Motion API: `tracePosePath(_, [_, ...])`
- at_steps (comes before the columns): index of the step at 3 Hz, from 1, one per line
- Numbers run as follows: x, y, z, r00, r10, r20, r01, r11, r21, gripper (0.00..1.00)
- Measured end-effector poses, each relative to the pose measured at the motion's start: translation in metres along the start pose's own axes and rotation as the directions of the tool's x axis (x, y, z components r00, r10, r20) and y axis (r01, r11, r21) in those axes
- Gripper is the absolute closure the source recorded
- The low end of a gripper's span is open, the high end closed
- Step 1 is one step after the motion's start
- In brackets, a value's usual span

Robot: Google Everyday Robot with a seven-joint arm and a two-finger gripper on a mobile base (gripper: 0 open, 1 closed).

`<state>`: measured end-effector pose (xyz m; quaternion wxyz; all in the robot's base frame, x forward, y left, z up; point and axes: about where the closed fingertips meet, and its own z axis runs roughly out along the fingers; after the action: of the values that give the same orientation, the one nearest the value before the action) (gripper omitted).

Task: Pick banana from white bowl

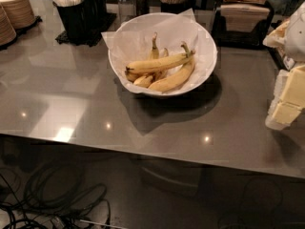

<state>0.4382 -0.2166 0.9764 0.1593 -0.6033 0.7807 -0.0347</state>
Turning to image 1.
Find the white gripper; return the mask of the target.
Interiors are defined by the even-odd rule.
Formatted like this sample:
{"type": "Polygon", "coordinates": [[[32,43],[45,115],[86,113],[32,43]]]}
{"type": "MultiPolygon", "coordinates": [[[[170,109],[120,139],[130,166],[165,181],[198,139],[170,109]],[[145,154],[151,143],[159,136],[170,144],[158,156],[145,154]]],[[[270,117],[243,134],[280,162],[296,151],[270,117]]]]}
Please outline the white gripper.
{"type": "MultiPolygon", "coordinates": [[[[305,2],[263,40],[269,48],[282,48],[296,62],[305,61],[305,2]]],[[[280,70],[274,85],[274,99],[265,125],[273,130],[289,127],[305,109],[305,66],[289,72],[280,70]]]]}

